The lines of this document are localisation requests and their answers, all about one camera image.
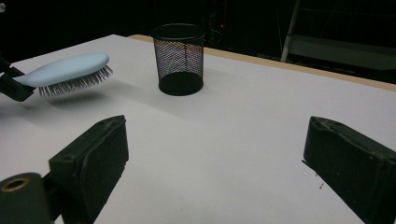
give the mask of hairbrush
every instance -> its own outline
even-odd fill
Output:
[[[43,65],[24,74],[3,60],[0,91],[17,101],[24,101],[38,88],[41,96],[57,96],[99,84],[113,71],[105,53],[88,53]]]

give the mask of table surface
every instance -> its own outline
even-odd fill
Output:
[[[170,96],[145,40],[110,35],[14,63],[28,73],[102,51],[114,75],[62,97],[2,95],[0,179],[45,175],[95,122],[124,115],[131,158],[95,223],[361,223],[302,163],[308,121],[337,120],[394,149],[394,85],[205,49],[204,87]]]

